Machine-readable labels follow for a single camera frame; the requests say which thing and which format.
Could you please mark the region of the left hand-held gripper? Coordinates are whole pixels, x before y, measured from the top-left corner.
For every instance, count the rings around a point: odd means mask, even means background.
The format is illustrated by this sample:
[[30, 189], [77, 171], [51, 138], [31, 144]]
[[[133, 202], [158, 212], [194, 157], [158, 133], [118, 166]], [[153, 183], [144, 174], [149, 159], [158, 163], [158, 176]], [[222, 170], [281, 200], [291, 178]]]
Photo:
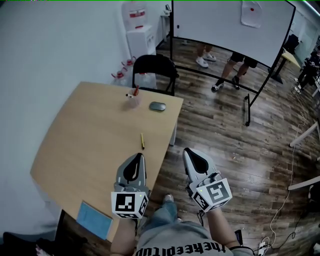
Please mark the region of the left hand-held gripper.
[[111, 192], [112, 213], [122, 219], [141, 219], [151, 192], [145, 186], [146, 162], [142, 153], [130, 156], [119, 166], [116, 182]]

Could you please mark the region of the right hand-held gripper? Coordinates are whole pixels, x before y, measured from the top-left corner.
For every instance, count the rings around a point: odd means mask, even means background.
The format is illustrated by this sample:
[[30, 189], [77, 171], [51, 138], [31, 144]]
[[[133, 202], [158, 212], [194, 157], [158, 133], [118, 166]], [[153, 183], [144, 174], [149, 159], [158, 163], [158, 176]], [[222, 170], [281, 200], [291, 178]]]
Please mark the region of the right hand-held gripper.
[[191, 181], [186, 191], [203, 212], [220, 208], [231, 200], [233, 196], [228, 180], [217, 172], [209, 155], [186, 147], [182, 158], [185, 173]]

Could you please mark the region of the person's right forearm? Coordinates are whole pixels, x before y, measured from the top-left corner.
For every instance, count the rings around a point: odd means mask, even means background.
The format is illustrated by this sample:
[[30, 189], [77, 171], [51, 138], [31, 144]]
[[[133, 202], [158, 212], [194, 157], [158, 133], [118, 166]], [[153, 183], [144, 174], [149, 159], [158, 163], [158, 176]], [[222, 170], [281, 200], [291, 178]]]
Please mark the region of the person's right forearm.
[[217, 243], [232, 248], [239, 246], [235, 232], [225, 218], [222, 210], [216, 208], [206, 213], [211, 238]]

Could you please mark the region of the person's left forearm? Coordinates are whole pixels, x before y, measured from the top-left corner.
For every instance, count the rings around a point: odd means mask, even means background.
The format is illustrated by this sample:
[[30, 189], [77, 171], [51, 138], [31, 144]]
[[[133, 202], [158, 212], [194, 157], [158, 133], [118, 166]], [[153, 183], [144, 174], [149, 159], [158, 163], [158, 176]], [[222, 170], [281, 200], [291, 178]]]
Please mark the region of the person's left forearm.
[[118, 228], [110, 247], [110, 256], [133, 256], [136, 247], [137, 219], [119, 220]]

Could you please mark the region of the person's jeans leg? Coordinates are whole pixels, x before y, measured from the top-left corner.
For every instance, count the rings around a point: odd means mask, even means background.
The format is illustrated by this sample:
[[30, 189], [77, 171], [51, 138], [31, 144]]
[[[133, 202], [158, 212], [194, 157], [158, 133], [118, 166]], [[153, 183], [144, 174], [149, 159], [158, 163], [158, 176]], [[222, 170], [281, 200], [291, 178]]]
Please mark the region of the person's jeans leg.
[[153, 229], [160, 226], [175, 223], [178, 219], [177, 206], [172, 200], [164, 201], [150, 218], [147, 228]]

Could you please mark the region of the blue notebook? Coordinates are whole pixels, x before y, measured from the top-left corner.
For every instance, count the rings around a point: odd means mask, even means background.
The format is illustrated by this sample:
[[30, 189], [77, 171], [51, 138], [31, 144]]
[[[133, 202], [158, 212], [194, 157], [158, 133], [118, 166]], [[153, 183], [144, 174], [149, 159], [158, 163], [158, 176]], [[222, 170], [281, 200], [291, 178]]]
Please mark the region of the blue notebook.
[[88, 203], [82, 201], [77, 214], [76, 222], [82, 227], [106, 240], [112, 226], [113, 219], [102, 212], [96, 210]]

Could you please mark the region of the dark grey computer mouse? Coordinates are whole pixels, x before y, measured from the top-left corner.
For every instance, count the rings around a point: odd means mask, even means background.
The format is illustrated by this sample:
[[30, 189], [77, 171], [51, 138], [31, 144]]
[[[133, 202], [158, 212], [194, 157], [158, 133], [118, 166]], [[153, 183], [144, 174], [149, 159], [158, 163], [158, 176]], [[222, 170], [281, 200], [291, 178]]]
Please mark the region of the dark grey computer mouse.
[[152, 111], [163, 112], [166, 109], [166, 104], [162, 102], [153, 101], [149, 104], [149, 109]]

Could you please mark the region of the person's grey printed shirt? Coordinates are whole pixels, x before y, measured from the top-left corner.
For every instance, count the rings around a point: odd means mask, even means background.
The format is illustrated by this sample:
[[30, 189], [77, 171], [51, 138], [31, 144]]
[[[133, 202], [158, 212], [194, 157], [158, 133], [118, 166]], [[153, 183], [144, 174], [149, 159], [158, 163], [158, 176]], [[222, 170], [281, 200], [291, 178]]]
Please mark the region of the person's grey printed shirt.
[[145, 231], [135, 256], [254, 256], [254, 252], [246, 246], [228, 248], [212, 240], [199, 224], [186, 221]]

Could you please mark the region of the pink pen cup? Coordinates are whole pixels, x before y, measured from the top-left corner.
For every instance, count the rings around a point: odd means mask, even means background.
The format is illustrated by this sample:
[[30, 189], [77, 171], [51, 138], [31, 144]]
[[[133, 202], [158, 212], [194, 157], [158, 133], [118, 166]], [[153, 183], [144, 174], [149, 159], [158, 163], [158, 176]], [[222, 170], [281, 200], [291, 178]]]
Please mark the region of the pink pen cup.
[[140, 87], [137, 85], [125, 94], [128, 109], [135, 109], [141, 103]]

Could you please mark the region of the empty clear water jug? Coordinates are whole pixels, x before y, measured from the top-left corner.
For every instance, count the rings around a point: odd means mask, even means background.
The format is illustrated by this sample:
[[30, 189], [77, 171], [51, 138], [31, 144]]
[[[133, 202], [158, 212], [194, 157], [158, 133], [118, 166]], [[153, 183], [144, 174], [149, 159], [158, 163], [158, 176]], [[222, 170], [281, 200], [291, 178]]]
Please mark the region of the empty clear water jug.
[[157, 88], [156, 75], [154, 73], [136, 73], [134, 75], [134, 83], [140, 88]]
[[123, 67], [116, 73], [112, 73], [113, 84], [121, 87], [131, 87], [132, 86], [132, 70]]
[[133, 72], [134, 63], [136, 62], [136, 57], [133, 56], [130, 59], [127, 59], [126, 61], [122, 61], [121, 64], [123, 66], [123, 69], [127, 74], [131, 74]]

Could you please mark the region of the white power strip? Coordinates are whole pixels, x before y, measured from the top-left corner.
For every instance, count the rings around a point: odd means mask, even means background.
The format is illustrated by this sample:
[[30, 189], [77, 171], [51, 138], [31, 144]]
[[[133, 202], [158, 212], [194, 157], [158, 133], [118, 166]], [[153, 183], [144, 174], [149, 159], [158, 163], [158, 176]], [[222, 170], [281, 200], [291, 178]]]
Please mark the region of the white power strip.
[[264, 256], [265, 255], [265, 251], [269, 248], [269, 243], [268, 242], [261, 242], [258, 246], [258, 256]]

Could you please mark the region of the white-legged dark-topped table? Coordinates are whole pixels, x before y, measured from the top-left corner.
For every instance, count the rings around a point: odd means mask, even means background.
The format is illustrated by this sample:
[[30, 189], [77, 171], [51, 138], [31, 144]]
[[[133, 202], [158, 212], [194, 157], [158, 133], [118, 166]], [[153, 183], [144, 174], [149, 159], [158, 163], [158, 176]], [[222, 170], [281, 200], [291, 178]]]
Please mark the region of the white-legged dark-topped table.
[[[291, 148], [293, 148], [296, 144], [300, 143], [302, 140], [304, 140], [307, 136], [309, 136], [315, 130], [317, 130], [319, 141], [320, 141], [320, 120], [319, 120], [319, 118], [304, 133], [302, 133], [300, 136], [298, 136], [293, 141], [291, 141], [289, 146]], [[290, 192], [290, 191], [297, 190], [297, 189], [300, 189], [303, 187], [311, 186], [311, 185], [318, 183], [318, 182], [320, 182], [320, 175], [316, 176], [314, 178], [311, 178], [309, 180], [294, 184], [294, 185], [292, 185], [292, 182], [291, 182], [290, 186], [287, 188], [287, 190]]]

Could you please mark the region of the black bag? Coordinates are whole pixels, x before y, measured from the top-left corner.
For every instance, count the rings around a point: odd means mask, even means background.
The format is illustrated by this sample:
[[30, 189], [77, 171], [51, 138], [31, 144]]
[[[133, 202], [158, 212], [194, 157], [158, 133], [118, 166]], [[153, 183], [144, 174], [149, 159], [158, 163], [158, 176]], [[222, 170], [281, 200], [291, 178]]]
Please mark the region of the black bag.
[[311, 185], [309, 189], [308, 210], [311, 213], [320, 213], [320, 185]]

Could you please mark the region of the black office chair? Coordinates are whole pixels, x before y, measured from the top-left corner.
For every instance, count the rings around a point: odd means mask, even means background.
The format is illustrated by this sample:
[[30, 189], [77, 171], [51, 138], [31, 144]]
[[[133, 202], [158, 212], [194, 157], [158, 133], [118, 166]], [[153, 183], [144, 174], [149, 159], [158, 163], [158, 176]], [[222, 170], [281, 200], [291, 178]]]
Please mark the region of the black office chair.
[[0, 256], [86, 256], [82, 251], [83, 243], [63, 240], [50, 241], [39, 238], [27, 241], [12, 233], [3, 234]]

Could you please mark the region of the white water dispenser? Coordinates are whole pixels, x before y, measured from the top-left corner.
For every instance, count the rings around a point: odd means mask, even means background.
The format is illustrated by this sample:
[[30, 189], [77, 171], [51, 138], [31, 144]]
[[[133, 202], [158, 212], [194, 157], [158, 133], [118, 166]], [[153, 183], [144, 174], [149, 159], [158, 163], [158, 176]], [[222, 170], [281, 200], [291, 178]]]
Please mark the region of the white water dispenser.
[[155, 35], [151, 25], [145, 25], [126, 32], [130, 54], [134, 58], [155, 55]]

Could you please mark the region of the black-framed rolling whiteboard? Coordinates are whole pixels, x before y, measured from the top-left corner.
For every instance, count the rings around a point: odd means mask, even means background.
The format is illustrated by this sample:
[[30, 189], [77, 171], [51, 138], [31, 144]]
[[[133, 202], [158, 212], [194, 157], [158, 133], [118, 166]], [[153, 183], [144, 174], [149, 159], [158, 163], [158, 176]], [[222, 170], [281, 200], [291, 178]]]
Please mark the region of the black-framed rolling whiteboard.
[[212, 45], [251, 58], [269, 69], [277, 66], [296, 7], [286, 0], [263, 0], [260, 28], [241, 24], [242, 1], [172, 1], [170, 39]]

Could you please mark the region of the yellow-topped table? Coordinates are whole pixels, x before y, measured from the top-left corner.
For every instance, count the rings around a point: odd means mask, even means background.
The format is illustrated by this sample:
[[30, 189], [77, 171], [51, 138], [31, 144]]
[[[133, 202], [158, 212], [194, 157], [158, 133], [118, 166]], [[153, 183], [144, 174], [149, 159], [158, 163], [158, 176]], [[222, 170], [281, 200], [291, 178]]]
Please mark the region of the yellow-topped table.
[[290, 63], [294, 64], [299, 69], [301, 68], [301, 65], [298, 63], [294, 55], [287, 50], [283, 49], [283, 53], [281, 55], [281, 61], [279, 66], [277, 67], [276, 71], [273, 71], [270, 78], [277, 81], [280, 84], [283, 84], [283, 80], [281, 78], [280, 72], [282, 68], [284, 67], [285, 63], [289, 61]]

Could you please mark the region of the small white side table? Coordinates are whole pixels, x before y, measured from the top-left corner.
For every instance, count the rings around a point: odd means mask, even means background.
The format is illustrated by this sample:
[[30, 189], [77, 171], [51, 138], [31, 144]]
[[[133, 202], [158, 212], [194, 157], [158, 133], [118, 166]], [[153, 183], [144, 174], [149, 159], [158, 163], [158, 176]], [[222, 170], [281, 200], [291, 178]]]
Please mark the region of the small white side table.
[[170, 25], [170, 14], [171, 14], [171, 7], [166, 4], [164, 10], [162, 11], [160, 18], [161, 18], [161, 34], [162, 40], [166, 43], [167, 36], [169, 34], [169, 25]]

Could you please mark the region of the white paper sheet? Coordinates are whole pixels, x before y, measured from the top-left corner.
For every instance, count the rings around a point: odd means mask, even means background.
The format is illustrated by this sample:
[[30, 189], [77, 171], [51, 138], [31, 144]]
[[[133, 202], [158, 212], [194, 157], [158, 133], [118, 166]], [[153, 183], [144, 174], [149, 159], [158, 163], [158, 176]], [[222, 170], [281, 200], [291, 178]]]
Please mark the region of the white paper sheet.
[[263, 10], [258, 1], [243, 0], [241, 5], [240, 22], [244, 26], [260, 28]]

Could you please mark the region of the large water bottle red label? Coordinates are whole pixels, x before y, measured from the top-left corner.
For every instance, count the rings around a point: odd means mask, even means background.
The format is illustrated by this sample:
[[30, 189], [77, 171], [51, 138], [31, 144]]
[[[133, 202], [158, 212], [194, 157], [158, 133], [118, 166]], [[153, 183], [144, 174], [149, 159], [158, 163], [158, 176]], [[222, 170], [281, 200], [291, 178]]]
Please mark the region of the large water bottle red label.
[[147, 25], [147, 8], [144, 1], [124, 1], [121, 5], [121, 14], [126, 31]]

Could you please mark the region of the long ceiling light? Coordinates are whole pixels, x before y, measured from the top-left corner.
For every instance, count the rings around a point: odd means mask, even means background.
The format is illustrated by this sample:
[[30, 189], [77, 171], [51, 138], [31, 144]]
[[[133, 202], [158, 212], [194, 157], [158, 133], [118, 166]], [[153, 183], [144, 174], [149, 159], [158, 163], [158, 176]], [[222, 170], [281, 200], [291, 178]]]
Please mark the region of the long ceiling light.
[[303, 0], [302, 1], [304, 5], [306, 5], [308, 8], [310, 8], [312, 11], [320, 15], [320, 7], [317, 7], [315, 4], [311, 3], [310, 1]]

